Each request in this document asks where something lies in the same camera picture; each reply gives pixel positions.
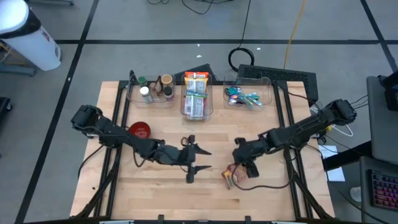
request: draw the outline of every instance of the white trash can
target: white trash can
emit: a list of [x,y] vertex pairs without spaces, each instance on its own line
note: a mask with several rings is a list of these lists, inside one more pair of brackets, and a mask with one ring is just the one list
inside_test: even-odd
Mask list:
[[0,39],[43,71],[61,64],[61,49],[23,0],[0,0]]

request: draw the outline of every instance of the black floor tape line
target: black floor tape line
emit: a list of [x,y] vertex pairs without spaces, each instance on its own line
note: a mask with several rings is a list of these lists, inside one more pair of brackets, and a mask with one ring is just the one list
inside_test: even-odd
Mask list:
[[384,37],[381,34],[381,31],[380,31],[379,27],[377,26],[376,21],[374,20],[374,17],[372,15],[372,12],[371,12],[369,6],[368,6],[368,3],[366,2],[366,0],[361,0],[361,4],[362,4],[363,9],[365,10],[366,15],[368,16],[369,22],[372,25],[372,28],[374,30],[374,33],[376,34],[377,39],[380,41],[384,55],[386,55],[387,61],[390,64],[392,71],[393,72],[398,71],[396,61],[394,60],[394,57],[392,56],[390,49],[388,48],[386,41],[384,40]]
[[36,189],[37,183],[39,181],[40,173],[43,169],[45,158],[47,157],[47,153],[49,152],[52,138],[54,136],[55,128],[57,127],[58,121],[60,119],[60,115],[62,112],[63,105],[65,104],[65,100],[67,98],[67,94],[69,91],[70,84],[72,82],[73,75],[75,74],[75,70],[77,64],[79,62],[79,58],[81,55],[81,51],[83,50],[84,40],[87,38],[88,30],[90,28],[91,22],[93,21],[93,17],[98,6],[99,0],[94,0],[93,5],[91,6],[90,13],[88,14],[88,18],[83,29],[83,33],[80,37],[80,41],[78,47],[75,52],[75,56],[73,57],[72,64],[70,65],[68,75],[66,77],[65,83],[63,84],[63,88],[60,94],[60,98],[58,99],[57,107],[55,108],[49,130],[44,139],[44,143],[42,149],[39,154],[39,158],[37,159],[36,166],[34,168],[32,177],[30,178],[29,185],[27,187],[26,193],[24,195],[24,199],[22,200],[21,207],[19,208],[15,223],[20,224],[23,223],[29,209],[30,202],[32,200],[34,191]]
[[[119,44],[119,45],[145,45],[145,44],[239,44],[240,39],[165,39],[165,40],[85,40],[84,44]],[[248,39],[243,44],[287,44],[289,40],[279,39]],[[79,40],[56,40],[57,44],[78,44]],[[292,44],[307,45],[374,45],[380,44],[379,40],[293,40]]]

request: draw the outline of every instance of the gray floor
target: gray floor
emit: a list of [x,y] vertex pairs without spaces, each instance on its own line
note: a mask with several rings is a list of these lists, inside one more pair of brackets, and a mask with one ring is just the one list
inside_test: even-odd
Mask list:
[[[31,3],[32,10],[57,40],[78,40],[93,0],[76,5]],[[197,10],[206,4],[186,0]],[[151,6],[145,0],[99,0],[87,39],[240,39],[248,0],[215,4],[205,16],[184,8],[180,1]],[[386,40],[398,39],[398,2],[368,0]],[[288,39],[300,9],[300,1],[252,0],[246,39]],[[295,39],[377,40],[360,1],[308,0]],[[67,218],[83,159],[86,139],[70,126],[70,118],[82,104],[96,104],[101,82],[125,80],[130,69],[138,75],[176,73],[209,63],[218,78],[233,74],[229,51],[236,44],[96,45],[83,47],[49,154],[41,173],[26,221]],[[247,44],[256,65],[282,68],[285,45]],[[0,223],[13,223],[32,175],[65,77],[77,45],[61,45],[62,65],[35,77],[0,74],[0,96],[10,97],[14,110],[0,132]],[[398,45],[389,45],[398,58]],[[249,63],[237,53],[233,61]],[[336,98],[349,101],[366,94],[366,77],[389,75],[392,70],[380,45],[292,45],[287,68],[315,72],[320,102]],[[350,125],[354,137],[332,132],[330,136],[349,147],[370,139],[367,108],[358,110]],[[345,194],[359,185],[359,165],[344,167],[345,183],[332,183]],[[360,221],[359,212],[331,188],[336,216]]]

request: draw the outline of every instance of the red bowl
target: red bowl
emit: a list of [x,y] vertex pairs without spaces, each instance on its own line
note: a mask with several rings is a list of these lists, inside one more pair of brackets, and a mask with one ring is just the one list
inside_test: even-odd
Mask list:
[[150,127],[147,123],[139,121],[130,126],[129,132],[141,139],[147,139],[150,136]]

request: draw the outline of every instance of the yellow cable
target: yellow cable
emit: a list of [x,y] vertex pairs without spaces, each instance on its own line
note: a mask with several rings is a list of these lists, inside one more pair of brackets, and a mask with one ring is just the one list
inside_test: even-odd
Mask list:
[[300,12],[298,14],[298,17],[297,17],[297,20],[296,20],[296,24],[294,24],[292,35],[290,36],[289,43],[287,43],[286,53],[285,53],[284,69],[286,67],[286,60],[287,60],[287,56],[289,54],[290,43],[292,43],[293,36],[296,33],[296,28],[297,28],[297,25],[300,22],[301,15],[303,14],[304,6],[305,6],[305,0],[303,0],[303,3],[301,4],[301,9],[300,9]]
[[7,50],[7,52],[9,54],[11,54],[12,56],[14,56],[15,58],[17,58],[18,60],[22,61],[22,62],[14,62],[14,63],[5,63],[6,65],[25,65],[26,63],[23,62],[24,59],[22,59],[20,56],[14,54],[10,49],[8,49],[6,46],[4,46],[4,44],[0,43],[0,47],[4,48],[4,50]]

